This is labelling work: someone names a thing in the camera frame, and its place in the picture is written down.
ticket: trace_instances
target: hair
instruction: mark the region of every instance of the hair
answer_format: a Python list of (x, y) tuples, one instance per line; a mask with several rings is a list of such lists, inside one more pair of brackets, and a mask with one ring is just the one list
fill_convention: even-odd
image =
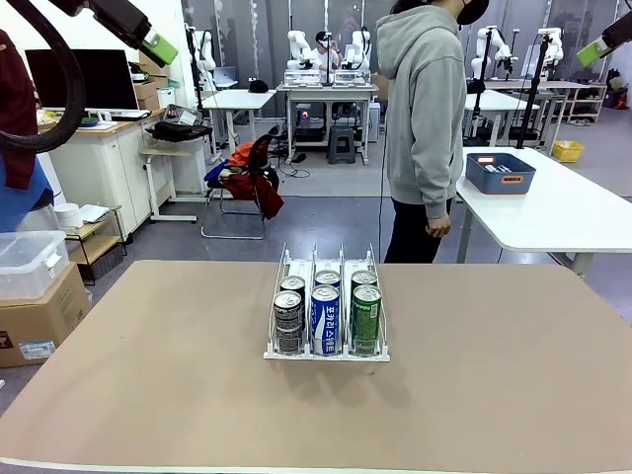
[(397, 0), (393, 8), (391, 9), (391, 15), (397, 15), (399, 13), (407, 12), (413, 8), (423, 7), (424, 5), (430, 5), (433, 0)]

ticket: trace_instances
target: gray hoodie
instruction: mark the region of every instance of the gray hoodie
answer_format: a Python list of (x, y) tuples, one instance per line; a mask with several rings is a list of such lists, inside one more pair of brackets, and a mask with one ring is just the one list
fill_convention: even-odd
[(446, 214), (463, 171), (461, 126), (467, 88), (458, 25), (432, 5), (377, 23), (379, 68), (390, 80), (387, 162), (391, 194)]

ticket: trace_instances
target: white can rack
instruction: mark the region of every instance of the white can rack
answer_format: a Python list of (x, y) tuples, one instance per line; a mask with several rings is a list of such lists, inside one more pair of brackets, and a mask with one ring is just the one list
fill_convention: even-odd
[[(340, 273), (340, 340), (339, 353), (337, 355), (316, 355), (313, 351), (312, 335), (311, 335), (311, 292), (314, 287), (314, 277), (318, 272), (323, 270), (334, 270)], [(352, 330), (350, 324), (351, 312), (351, 295), (348, 288), (351, 288), (352, 275), (355, 272), (369, 270), (377, 275), (377, 286), (381, 290), (379, 273), (375, 264), (373, 248), (369, 247), (364, 260), (346, 260), (345, 249), (341, 246), (340, 258), (334, 260), (326, 260), (318, 258), (318, 250), (314, 245), (311, 259), (295, 260), (289, 255), (289, 250), (283, 246), (278, 272), (276, 273), (275, 291), (273, 293), (272, 304), (270, 309), (270, 325), (268, 346), (264, 352), (265, 359), (282, 359), (282, 360), (324, 360), (324, 361), (358, 361), (358, 362), (389, 362), (390, 355), (388, 353), (387, 344), (387, 324), (386, 311), (384, 309), (384, 299), (381, 303), (381, 314), (379, 321), (379, 334), (374, 355), (354, 355), (351, 350)], [(275, 338), (275, 303), (274, 295), (278, 292), (280, 281), (285, 277), (302, 277), (305, 280), (305, 330), (303, 332), (304, 345), (302, 351), (298, 354), (284, 354), (278, 350)]]

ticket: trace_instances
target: person in maroon shirt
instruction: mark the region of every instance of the person in maroon shirt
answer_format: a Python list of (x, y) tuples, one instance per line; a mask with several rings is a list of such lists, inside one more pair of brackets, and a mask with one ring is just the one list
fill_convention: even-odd
[[(36, 97), (27, 68), (9, 36), (0, 30), (0, 130), (15, 135), (38, 134)], [(0, 148), (6, 168), (6, 186), (27, 190), (36, 155)]]

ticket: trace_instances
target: hand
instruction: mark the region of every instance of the hand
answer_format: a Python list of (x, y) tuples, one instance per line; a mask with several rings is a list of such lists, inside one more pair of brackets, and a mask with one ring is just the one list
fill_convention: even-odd
[(439, 219), (428, 219), (426, 232), (428, 232), (428, 235), (432, 235), (433, 237), (440, 239), (441, 237), (449, 234), (451, 228), (452, 221), (450, 220), (450, 216), (446, 214), (444, 217)]

